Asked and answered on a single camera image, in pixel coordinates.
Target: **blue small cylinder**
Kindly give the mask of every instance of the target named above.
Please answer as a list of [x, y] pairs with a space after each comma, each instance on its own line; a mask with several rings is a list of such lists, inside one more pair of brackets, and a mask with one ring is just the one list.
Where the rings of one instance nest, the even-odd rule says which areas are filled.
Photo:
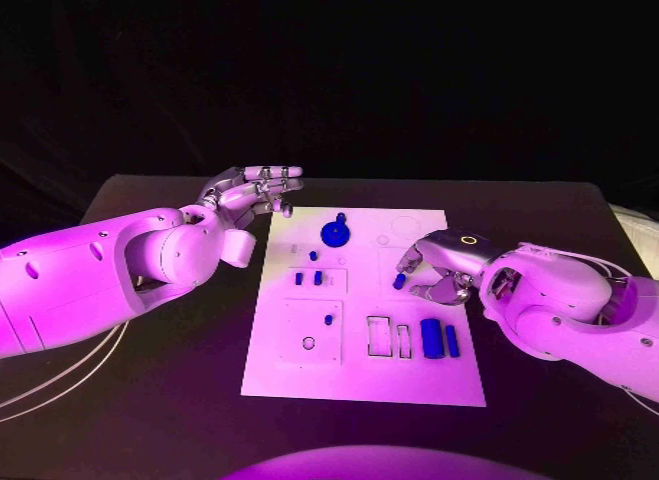
[[456, 332], [452, 325], [445, 327], [445, 334], [448, 335], [449, 356], [456, 358], [459, 356], [459, 344], [456, 343]]
[[423, 335], [423, 352], [426, 358], [445, 357], [445, 341], [442, 338], [441, 321], [426, 318], [420, 321], [420, 333]]
[[405, 288], [405, 283], [406, 283], [406, 275], [400, 273], [397, 275], [397, 279], [394, 280], [394, 288], [397, 290], [402, 290]]

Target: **black table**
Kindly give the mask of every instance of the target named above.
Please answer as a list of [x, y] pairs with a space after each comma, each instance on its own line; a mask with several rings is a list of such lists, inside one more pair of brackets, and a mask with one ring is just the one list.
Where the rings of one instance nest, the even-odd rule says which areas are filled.
[[[181, 207], [206, 180], [116, 176], [84, 220]], [[531, 241], [647, 274], [590, 184], [308, 179], [289, 199], [302, 206], [445, 209], [451, 225], [504, 248]], [[659, 418], [582, 368], [524, 354], [477, 299], [468, 313], [487, 408], [243, 397], [269, 222], [260, 218], [250, 228], [259, 241], [250, 267], [221, 263], [204, 286], [132, 322], [93, 379], [0, 424], [2, 477], [216, 478], [294, 451], [386, 444], [467, 453], [554, 478], [659, 478]], [[99, 341], [2, 361], [0, 400]]]

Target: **white robotic arm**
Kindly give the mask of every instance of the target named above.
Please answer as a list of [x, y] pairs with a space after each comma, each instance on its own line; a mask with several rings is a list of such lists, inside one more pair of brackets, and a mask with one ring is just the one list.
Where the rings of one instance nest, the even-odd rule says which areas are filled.
[[397, 270], [410, 273], [423, 261], [443, 279], [412, 287], [412, 294], [456, 305], [469, 299], [469, 289], [479, 288], [484, 314], [521, 350], [544, 360], [572, 361], [659, 402], [658, 281], [631, 276], [601, 259], [537, 245], [520, 244], [504, 252], [461, 229], [422, 238]]
[[246, 267], [255, 215], [292, 215], [298, 167], [232, 168], [198, 202], [24, 240], [0, 250], [0, 358], [74, 343], [185, 295], [220, 260]]

